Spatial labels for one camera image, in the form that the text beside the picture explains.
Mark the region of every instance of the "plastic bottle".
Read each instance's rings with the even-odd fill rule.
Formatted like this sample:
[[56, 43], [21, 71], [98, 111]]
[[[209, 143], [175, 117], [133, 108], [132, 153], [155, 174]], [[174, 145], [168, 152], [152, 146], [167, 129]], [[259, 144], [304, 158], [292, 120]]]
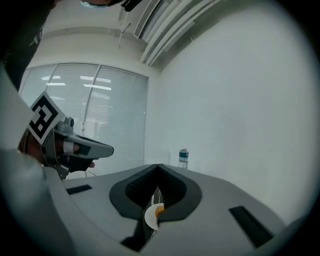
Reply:
[[189, 152], [187, 151], [186, 148], [181, 149], [179, 151], [179, 167], [188, 169], [188, 157], [189, 157]]

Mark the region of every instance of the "face mask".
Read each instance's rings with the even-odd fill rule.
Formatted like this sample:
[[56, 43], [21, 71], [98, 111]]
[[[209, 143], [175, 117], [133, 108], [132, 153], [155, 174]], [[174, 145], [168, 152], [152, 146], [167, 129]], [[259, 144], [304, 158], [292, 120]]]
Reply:
[[106, 7], [108, 7], [107, 4], [104, 4], [104, 5], [96, 5], [96, 4], [90, 4], [90, 3], [88, 3], [88, 2], [82, 2], [82, 1], [81, 1], [81, 4], [82, 4], [82, 6], [88, 7], [88, 8], [106, 8]]

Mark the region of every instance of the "black slot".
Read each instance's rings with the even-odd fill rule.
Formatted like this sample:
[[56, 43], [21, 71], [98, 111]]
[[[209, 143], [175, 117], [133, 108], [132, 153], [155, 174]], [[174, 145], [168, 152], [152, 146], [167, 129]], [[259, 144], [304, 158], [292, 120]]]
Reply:
[[82, 185], [82, 186], [75, 186], [75, 187], [71, 187], [71, 188], [67, 188], [66, 191], [69, 195], [73, 195], [73, 194], [77, 194], [83, 191], [87, 191], [92, 189], [91, 186], [89, 185]]
[[273, 235], [245, 207], [233, 207], [229, 212], [256, 248], [273, 238]]

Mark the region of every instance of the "window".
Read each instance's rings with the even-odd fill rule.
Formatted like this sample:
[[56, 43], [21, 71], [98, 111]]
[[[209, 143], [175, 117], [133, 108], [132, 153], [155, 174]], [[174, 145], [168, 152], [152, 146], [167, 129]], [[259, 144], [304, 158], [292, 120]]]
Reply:
[[[74, 132], [111, 145], [114, 154], [95, 160], [86, 175], [124, 171], [144, 163], [147, 102], [146, 77], [123, 70], [82, 63], [62, 63], [27, 70], [21, 97], [31, 106], [44, 91], [66, 116]], [[83, 178], [77, 171], [67, 179]]]

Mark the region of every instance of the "white plate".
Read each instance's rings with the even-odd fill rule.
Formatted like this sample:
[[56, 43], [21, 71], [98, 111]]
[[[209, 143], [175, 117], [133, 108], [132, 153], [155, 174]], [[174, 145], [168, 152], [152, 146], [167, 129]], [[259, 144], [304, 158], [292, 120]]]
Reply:
[[146, 209], [144, 214], [144, 219], [147, 225], [158, 231], [159, 227], [157, 224], [157, 217], [156, 217], [156, 209], [158, 206], [164, 206], [163, 203], [155, 203], [154, 205], [151, 205], [148, 209]]

